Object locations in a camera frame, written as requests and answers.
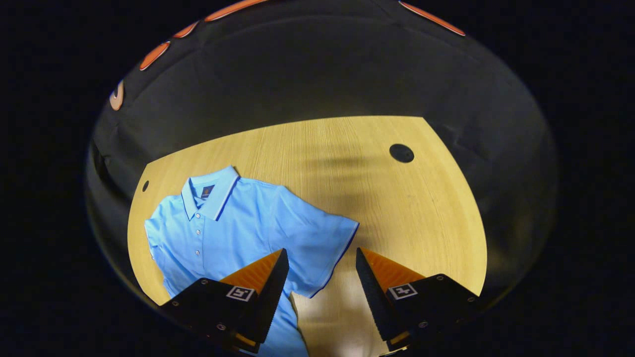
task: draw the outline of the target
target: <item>polo shirt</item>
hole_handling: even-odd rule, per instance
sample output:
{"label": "polo shirt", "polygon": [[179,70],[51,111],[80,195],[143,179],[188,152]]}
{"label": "polo shirt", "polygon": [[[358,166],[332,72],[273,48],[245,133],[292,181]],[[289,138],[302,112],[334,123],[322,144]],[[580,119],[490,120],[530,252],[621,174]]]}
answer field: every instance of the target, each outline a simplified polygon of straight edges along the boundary
{"label": "polo shirt", "polygon": [[181,194],[165,197],[145,221],[170,297],[199,278],[221,280],[286,249],[289,273],[257,356],[308,356],[290,293],[311,298],[324,288],[358,227],[283,185],[240,177],[232,166],[188,178]]}

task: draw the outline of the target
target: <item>short sleeve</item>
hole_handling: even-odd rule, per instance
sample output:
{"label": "short sleeve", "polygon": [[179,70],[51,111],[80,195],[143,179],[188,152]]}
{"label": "short sleeve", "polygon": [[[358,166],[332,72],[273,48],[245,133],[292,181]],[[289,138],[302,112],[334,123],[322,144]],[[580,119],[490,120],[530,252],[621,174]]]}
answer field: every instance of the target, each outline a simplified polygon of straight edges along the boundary
{"label": "short sleeve", "polygon": [[269,245],[273,252],[286,249],[293,291],[315,296],[330,280],[359,223],[313,207],[284,186],[277,189],[271,215]]}

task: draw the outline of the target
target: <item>black background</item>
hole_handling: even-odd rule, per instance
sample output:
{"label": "black background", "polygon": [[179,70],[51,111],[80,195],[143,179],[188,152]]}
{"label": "black background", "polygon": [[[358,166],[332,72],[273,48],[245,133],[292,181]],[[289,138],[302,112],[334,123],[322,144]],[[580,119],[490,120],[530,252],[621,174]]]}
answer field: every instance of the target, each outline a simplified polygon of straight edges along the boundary
{"label": "black background", "polygon": [[[6,40],[10,216],[5,234],[16,351],[209,354],[129,293],[91,235],[81,182],[98,111],[163,39],[231,2],[48,2],[9,7]],[[527,84],[561,160],[558,223],[526,278],[431,353],[627,355],[635,236],[627,194],[632,110],[620,1],[412,4],[466,31]]]}

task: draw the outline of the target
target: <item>shirt label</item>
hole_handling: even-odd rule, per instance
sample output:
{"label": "shirt label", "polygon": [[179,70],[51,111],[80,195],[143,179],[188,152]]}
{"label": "shirt label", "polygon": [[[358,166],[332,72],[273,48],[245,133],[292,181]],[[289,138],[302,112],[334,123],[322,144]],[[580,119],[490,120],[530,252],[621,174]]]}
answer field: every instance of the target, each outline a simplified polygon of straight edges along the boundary
{"label": "shirt label", "polygon": [[203,193],[201,194],[201,198],[207,198],[210,196],[211,190],[214,189],[214,185],[207,186],[203,188]]}

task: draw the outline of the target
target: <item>wooden table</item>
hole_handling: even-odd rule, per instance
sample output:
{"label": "wooden table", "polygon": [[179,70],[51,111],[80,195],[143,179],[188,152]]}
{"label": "wooden table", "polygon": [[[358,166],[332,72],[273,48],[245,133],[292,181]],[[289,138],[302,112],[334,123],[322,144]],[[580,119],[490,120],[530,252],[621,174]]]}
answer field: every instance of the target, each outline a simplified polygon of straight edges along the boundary
{"label": "wooden table", "polygon": [[[414,152],[396,161],[392,144]],[[388,352],[373,322],[355,251],[368,248],[424,276],[445,273],[475,294],[487,250],[474,196],[450,152],[422,118],[370,116],[300,121],[244,131],[149,163],[128,219],[128,250],[143,291],[170,299],[144,230],[159,202],[191,176],[234,166],[242,177],[285,185],[304,201],[360,222],[326,288],[313,299],[292,294],[311,356]],[[143,192],[144,184],[148,186]]]}

